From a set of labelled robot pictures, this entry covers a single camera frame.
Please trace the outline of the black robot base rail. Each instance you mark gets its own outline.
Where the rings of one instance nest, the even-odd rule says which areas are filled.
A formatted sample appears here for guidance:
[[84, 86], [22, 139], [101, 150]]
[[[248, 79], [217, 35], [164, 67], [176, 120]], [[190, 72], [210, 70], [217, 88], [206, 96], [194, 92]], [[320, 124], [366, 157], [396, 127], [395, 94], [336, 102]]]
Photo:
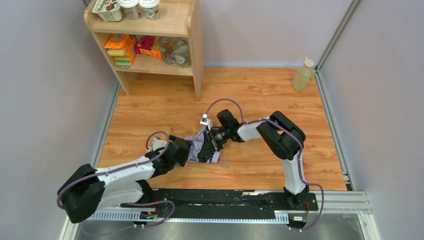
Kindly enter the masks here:
[[260, 192], [229, 189], [151, 190], [137, 201], [153, 203], [160, 218], [168, 214], [176, 219], [270, 220], [275, 211], [317, 211], [316, 195], [308, 193], [300, 203], [293, 203], [285, 192]]

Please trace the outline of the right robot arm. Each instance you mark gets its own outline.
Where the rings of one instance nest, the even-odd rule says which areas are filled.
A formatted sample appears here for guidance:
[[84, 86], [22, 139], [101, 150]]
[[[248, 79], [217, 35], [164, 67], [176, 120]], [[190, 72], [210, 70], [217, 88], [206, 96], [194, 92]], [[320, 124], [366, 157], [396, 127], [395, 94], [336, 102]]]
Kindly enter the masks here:
[[302, 162], [306, 136], [297, 125], [280, 111], [249, 123], [240, 123], [228, 109], [219, 112], [217, 118], [220, 126], [207, 125], [192, 140], [192, 161], [214, 161], [227, 140], [244, 143], [263, 139], [273, 154], [282, 161], [287, 200], [294, 205], [305, 199], [309, 193]]

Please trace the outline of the lavender folding umbrella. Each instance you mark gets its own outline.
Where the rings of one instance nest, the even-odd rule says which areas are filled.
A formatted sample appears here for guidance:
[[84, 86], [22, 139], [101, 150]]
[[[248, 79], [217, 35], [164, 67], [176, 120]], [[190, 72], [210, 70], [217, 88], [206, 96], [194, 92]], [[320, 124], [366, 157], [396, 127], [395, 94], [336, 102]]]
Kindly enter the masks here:
[[[191, 146], [189, 149], [189, 154], [187, 161], [190, 163], [200, 163], [201, 158], [198, 157], [198, 154], [201, 151], [201, 148], [204, 146], [204, 132], [207, 127], [201, 127], [200, 131], [196, 136], [186, 136], [184, 140], [191, 141]], [[228, 169], [228, 163], [225, 161], [220, 151], [213, 151], [211, 156], [206, 156], [207, 164], [220, 164], [220, 166], [224, 169]]]

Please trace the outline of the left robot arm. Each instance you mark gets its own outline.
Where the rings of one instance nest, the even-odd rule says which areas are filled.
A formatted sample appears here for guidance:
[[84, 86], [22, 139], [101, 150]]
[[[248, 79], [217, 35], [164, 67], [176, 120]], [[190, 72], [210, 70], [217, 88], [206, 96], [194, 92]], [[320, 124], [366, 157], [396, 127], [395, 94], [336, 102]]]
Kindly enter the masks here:
[[148, 152], [131, 162], [112, 167], [81, 165], [57, 191], [56, 203], [72, 223], [81, 223], [97, 210], [150, 201], [148, 180], [184, 166], [192, 141], [170, 135], [155, 139]]

